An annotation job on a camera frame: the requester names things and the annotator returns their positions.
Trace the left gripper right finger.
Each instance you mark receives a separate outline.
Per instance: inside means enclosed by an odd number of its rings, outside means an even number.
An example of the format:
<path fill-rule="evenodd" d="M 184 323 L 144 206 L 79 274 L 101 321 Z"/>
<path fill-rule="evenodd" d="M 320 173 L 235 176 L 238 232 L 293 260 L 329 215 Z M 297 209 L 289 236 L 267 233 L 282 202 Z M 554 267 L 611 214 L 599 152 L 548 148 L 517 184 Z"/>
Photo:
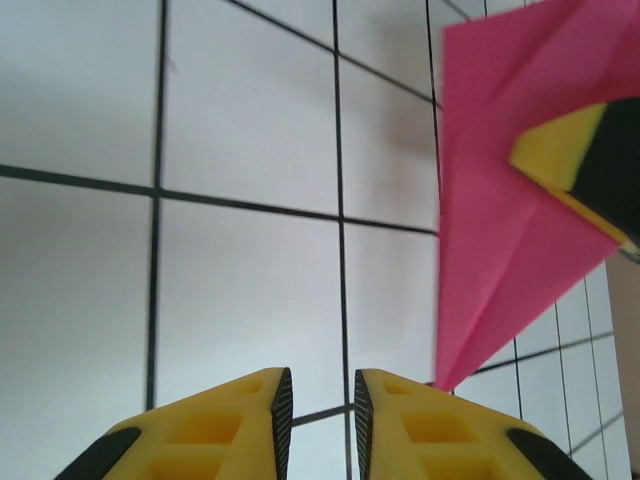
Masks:
<path fill-rule="evenodd" d="M 532 425 L 380 369 L 359 369 L 360 480 L 593 480 Z"/>

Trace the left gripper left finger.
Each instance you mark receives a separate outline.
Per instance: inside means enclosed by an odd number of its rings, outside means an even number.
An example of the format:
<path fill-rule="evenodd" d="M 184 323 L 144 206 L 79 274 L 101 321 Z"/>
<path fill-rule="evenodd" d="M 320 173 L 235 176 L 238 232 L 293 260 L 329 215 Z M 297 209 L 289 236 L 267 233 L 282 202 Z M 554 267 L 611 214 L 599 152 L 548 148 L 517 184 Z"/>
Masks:
<path fill-rule="evenodd" d="M 293 385 L 266 368 L 114 425 L 54 480 L 287 480 Z"/>

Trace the pink square paper sheet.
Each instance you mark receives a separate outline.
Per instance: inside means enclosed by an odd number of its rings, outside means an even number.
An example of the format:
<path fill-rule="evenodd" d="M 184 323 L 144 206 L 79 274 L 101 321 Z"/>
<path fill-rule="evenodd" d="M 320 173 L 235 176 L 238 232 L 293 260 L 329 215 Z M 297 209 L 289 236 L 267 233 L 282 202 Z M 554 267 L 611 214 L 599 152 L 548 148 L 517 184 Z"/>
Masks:
<path fill-rule="evenodd" d="M 450 390 L 617 250 L 509 162 L 521 133 L 640 95 L 640 0 L 541 0 L 442 31 L 435 385 Z"/>

